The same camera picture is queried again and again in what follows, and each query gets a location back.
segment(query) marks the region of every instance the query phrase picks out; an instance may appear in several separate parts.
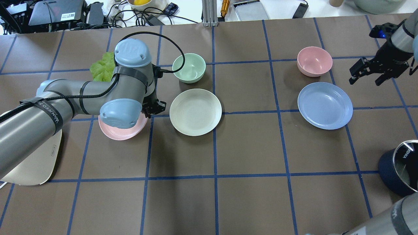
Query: pink bowl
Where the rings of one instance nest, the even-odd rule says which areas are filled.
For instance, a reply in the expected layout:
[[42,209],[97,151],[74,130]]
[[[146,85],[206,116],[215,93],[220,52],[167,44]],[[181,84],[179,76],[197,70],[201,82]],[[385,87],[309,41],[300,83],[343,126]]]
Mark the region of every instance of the pink bowl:
[[322,48],[310,46],[298,54],[298,68],[306,76],[319,77],[332,67],[331,55]]
[[139,114],[138,121],[135,126],[129,129],[119,129],[105,124],[99,115],[99,126],[103,134],[113,140],[127,140],[137,135],[147,124],[148,118],[143,113]]

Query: screwdriver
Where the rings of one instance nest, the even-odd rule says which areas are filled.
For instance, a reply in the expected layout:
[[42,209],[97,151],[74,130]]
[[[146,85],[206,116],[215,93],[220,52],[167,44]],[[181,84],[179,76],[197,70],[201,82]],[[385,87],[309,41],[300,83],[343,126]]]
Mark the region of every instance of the screwdriver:
[[228,13],[229,8],[229,0],[223,0],[222,1],[222,7],[221,7],[221,17],[225,17]]

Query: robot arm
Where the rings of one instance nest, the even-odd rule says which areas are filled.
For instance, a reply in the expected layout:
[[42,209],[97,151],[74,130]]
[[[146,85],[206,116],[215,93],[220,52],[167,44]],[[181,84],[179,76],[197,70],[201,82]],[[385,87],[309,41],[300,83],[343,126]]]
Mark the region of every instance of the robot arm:
[[127,37],[115,48],[117,66],[111,82],[47,80],[36,97],[0,116],[0,179],[77,114],[100,115],[107,125],[127,129],[136,124],[141,111],[150,118],[165,110],[166,103],[156,97],[157,79],[163,72],[180,70],[184,62],[176,71],[162,70],[152,65],[142,41]]
[[412,56],[418,58],[418,9],[399,25],[386,23],[375,26],[369,36],[386,38],[386,43],[373,59],[362,57],[350,68],[351,85],[362,76],[380,73],[382,75],[375,81],[376,85],[380,86],[387,79],[397,78],[407,70],[408,60]]

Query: light blue cap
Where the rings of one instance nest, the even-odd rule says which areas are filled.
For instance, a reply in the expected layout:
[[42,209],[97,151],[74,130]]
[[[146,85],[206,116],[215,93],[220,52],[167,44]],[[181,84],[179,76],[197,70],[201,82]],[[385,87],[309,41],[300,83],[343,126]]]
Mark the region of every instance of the light blue cap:
[[418,60],[418,36],[415,37],[412,48],[414,49],[415,60]]
[[151,54],[143,41],[128,38],[116,45],[115,59],[122,66],[140,68],[151,63]]
[[38,96],[38,95],[40,95],[42,92],[44,92],[44,91],[45,91],[45,88],[46,88],[49,84],[51,84],[53,81],[55,81],[55,80],[57,80],[57,79],[43,81],[43,82],[39,85],[39,88],[36,90],[36,95]]
[[135,126],[141,110],[142,105],[136,100],[111,100],[100,108],[100,120],[112,127],[129,129]]

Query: green bowl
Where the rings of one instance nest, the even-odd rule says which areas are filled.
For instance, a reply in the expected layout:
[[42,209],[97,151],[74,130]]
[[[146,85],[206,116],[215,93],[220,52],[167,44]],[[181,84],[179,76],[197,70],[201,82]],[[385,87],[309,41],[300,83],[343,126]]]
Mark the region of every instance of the green bowl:
[[[206,70],[205,60],[198,54],[186,53],[184,54],[185,63],[180,71],[175,72],[174,75],[184,83],[194,83],[199,81]],[[180,68],[183,63],[183,57],[179,56],[173,63],[173,70]]]

